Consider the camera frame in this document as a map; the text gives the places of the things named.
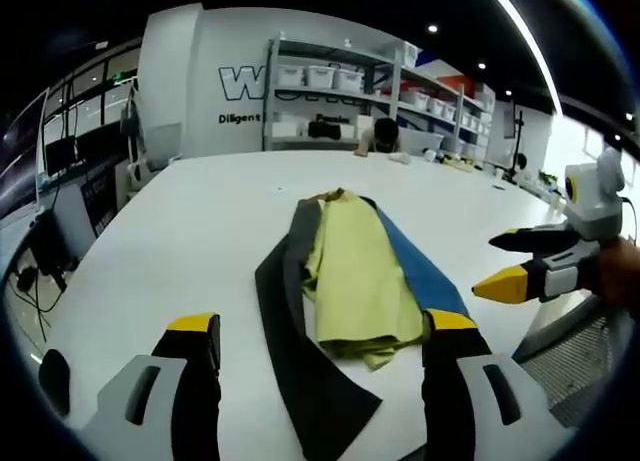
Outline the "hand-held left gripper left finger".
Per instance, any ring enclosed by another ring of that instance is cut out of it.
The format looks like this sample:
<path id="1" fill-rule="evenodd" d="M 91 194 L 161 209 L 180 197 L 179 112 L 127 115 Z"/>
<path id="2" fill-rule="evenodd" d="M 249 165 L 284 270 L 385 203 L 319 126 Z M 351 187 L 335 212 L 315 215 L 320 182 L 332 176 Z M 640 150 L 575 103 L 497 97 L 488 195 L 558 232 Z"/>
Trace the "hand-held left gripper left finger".
<path id="1" fill-rule="evenodd" d="M 79 437 L 97 460 L 218 460 L 220 316 L 170 323 L 97 395 Z"/>

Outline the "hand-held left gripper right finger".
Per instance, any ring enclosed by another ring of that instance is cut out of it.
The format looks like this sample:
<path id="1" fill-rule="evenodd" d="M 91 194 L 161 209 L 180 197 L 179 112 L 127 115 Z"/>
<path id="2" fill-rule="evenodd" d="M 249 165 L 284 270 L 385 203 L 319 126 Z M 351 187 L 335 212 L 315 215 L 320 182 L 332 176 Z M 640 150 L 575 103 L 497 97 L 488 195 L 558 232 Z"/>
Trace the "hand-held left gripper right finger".
<path id="1" fill-rule="evenodd" d="M 512 358 L 492 353 L 475 323 L 424 313 L 422 398 L 427 460 L 549 460 L 568 441 L 543 388 Z"/>

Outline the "person's right hand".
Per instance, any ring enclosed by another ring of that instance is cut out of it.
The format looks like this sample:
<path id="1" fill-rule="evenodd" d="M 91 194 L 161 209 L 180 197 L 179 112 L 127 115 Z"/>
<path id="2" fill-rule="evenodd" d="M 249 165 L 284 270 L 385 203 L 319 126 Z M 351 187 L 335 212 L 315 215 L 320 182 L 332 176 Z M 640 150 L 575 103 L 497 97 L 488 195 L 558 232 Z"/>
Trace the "person's right hand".
<path id="1" fill-rule="evenodd" d="M 623 238 L 606 242 L 587 261 L 583 287 L 631 310 L 639 303 L 639 248 Z"/>

